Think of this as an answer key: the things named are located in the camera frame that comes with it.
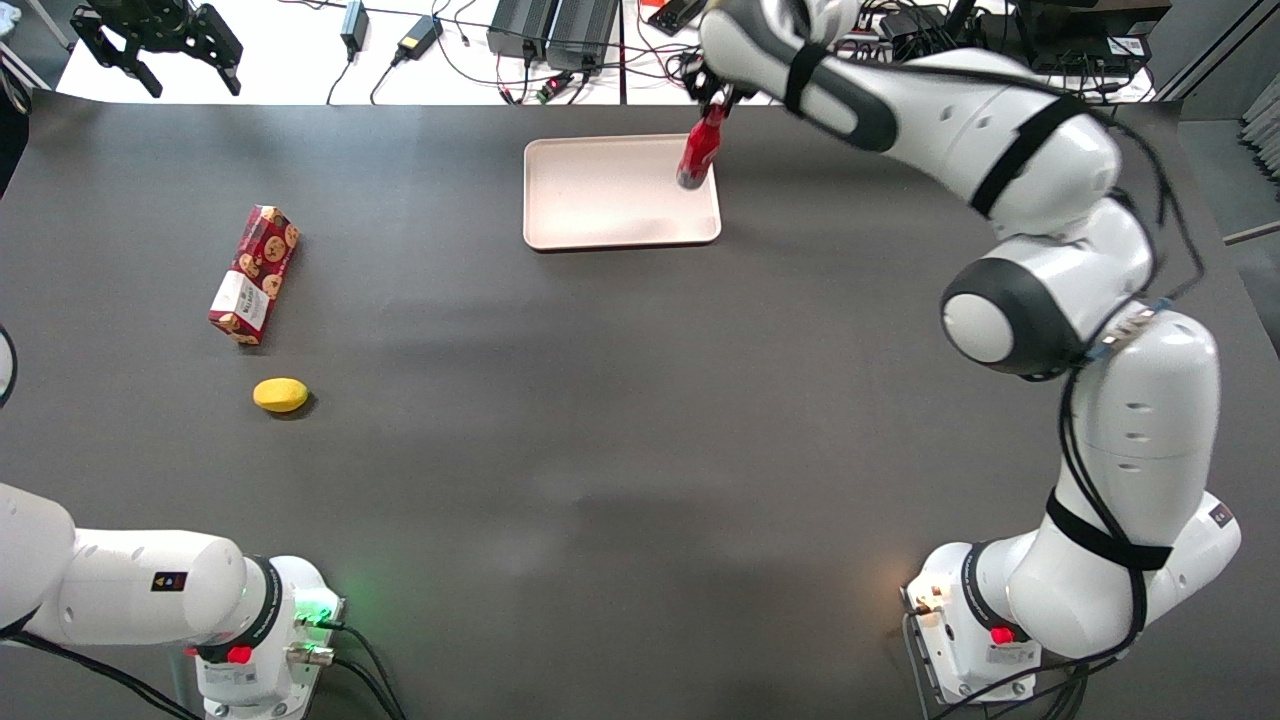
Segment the label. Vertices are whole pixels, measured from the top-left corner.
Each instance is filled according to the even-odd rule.
[[[156,573],[151,580],[151,592],[182,592],[187,589],[186,573]]]
[[[1235,515],[1231,515],[1231,510],[1221,502],[1217,503],[1217,507],[1208,511],[1208,516],[1217,523],[1219,528],[1225,528],[1235,518]]]
[[[223,278],[223,284],[218,287],[214,304],[209,307],[212,313],[236,313],[241,320],[262,329],[266,320],[266,307],[271,301],[265,292],[259,290],[243,273],[228,270]]]
[[[1023,644],[987,646],[987,662],[992,665],[1021,665],[1036,660],[1036,651]]]
[[[1142,49],[1142,41],[1137,37],[1108,37],[1107,47],[1116,55],[1134,55],[1143,58],[1147,51]]]
[[[248,665],[206,665],[206,685],[252,685],[257,682],[257,666]]]

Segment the power supply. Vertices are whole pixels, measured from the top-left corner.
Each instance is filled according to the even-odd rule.
[[[547,41],[547,63],[557,70],[598,72],[617,13],[618,0],[561,0]]]
[[[526,60],[547,59],[556,0],[498,0],[489,32],[489,51]]]

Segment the white table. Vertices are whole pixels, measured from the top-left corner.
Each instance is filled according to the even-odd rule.
[[[421,60],[407,61],[392,70],[387,82],[378,91],[379,105],[502,105],[497,90],[477,85],[454,72],[448,61],[471,77],[493,82],[500,70],[502,79],[512,90],[520,92],[524,77],[524,61],[518,58],[504,58],[495,63],[489,53],[484,27],[458,27],[452,22],[453,13],[466,0],[452,0],[443,5],[438,0],[436,12],[444,19],[444,37],[433,46]],[[312,10],[302,4],[280,3],[276,0],[212,0],[227,24],[244,45],[244,55],[239,65],[239,78],[243,86],[239,96],[227,92],[218,74],[209,65],[178,54],[142,54],[155,76],[164,85],[164,94],[152,99],[137,81],[128,78],[116,68],[101,68],[93,60],[83,44],[77,45],[70,61],[58,83],[58,91],[109,102],[182,102],[182,104],[246,104],[246,105],[320,105],[324,104],[329,87],[346,65],[346,50],[338,38],[342,24],[342,8],[323,8]],[[1004,0],[980,0],[980,6],[1002,13]],[[431,13],[426,0],[370,0],[367,6],[402,10],[410,13]],[[476,0],[460,17],[463,22],[486,26],[493,18],[497,0]],[[639,9],[643,17],[654,12],[653,8]],[[637,0],[623,0],[621,36],[626,40],[627,68],[660,76],[660,60],[652,53],[637,56],[645,50],[645,41],[654,46],[672,42],[696,44],[698,32],[686,28],[675,38],[637,23]],[[369,14],[369,33],[365,37],[365,51],[347,72],[333,94],[335,105],[369,104],[369,94],[378,78],[387,69],[396,51],[396,42],[416,22],[411,15],[390,15],[385,13]],[[470,38],[465,46],[463,32]],[[620,37],[618,23],[614,24],[613,40]],[[618,50],[612,49],[608,61],[618,60]],[[543,63],[531,68],[532,78],[545,78],[556,74]],[[617,105],[621,102],[621,78],[617,69],[608,69],[594,77],[576,104]],[[1148,73],[1108,99],[1117,102],[1133,102],[1148,96],[1151,79]],[[1046,79],[1059,86],[1079,87],[1083,81],[1076,77],[1047,76]],[[667,79],[646,78],[628,73],[626,78],[627,102],[634,105],[678,105],[687,104],[684,88]],[[541,82],[531,82],[532,94]],[[554,104],[564,104],[568,95],[556,99]],[[753,104],[765,104],[768,99],[758,96]]]

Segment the floor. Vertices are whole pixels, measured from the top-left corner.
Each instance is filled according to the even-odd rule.
[[[1222,234],[1280,220],[1280,187],[1253,164],[1253,154],[1236,140],[1239,132],[1235,120],[1184,122],[1178,128]],[[1230,250],[1271,345],[1280,354],[1280,233]]]

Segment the red bottle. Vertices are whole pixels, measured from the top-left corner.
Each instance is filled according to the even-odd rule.
[[[722,122],[724,122],[724,106],[710,105],[707,109],[707,117],[698,120],[694,129],[689,131],[685,156],[680,159],[680,170],[676,173],[680,187],[698,190],[707,182],[712,160],[719,151],[719,126]]]

